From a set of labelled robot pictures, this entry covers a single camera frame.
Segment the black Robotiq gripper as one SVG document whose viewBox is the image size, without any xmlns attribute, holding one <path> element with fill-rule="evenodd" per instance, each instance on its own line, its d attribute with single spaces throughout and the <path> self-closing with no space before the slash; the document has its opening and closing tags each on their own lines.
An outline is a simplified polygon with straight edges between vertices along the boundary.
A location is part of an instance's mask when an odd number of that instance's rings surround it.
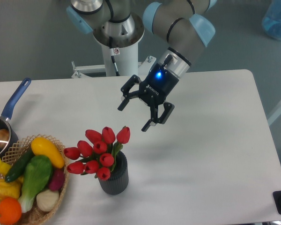
<svg viewBox="0 0 281 225">
<path fill-rule="evenodd" d="M 164 69 L 160 64 L 155 64 L 142 82 L 137 75 L 132 75 L 120 89 L 123 95 L 118 110 L 123 111 L 130 99 L 138 97 L 146 105 L 150 106 L 150 119 L 141 129 L 142 132 L 146 132 L 156 124 L 165 124 L 175 106 L 164 101 L 178 81 L 179 79 L 175 75 Z M 135 85 L 139 85 L 139 90 L 130 92 Z M 161 104 L 163 104 L 164 111 L 159 117 L 158 106 Z"/>
</svg>

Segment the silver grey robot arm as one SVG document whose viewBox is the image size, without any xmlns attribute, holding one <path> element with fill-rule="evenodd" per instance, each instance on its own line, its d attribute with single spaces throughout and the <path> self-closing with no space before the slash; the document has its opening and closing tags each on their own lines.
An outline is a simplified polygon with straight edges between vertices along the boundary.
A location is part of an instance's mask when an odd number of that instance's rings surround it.
<svg viewBox="0 0 281 225">
<path fill-rule="evenodd" d="M 121 88 L 118 109 L 123 110 L 133 98 L 143 101 L 150 108 L 150 119 L 142 128 L 147 131 L 166 122 L 174 109 L 166 97 L 215 35 L 214 26 L 203 16 L 214 4 L 213 0 L 153 2 L 139 17 L 128 0 L 73 0 L 67 15 L 80 32 L 92 33 L 101 45 L 106 75 L 129 77 Z M 169 47 L 141 80 L 138 43 L 146 30 Z"/>
</svg>

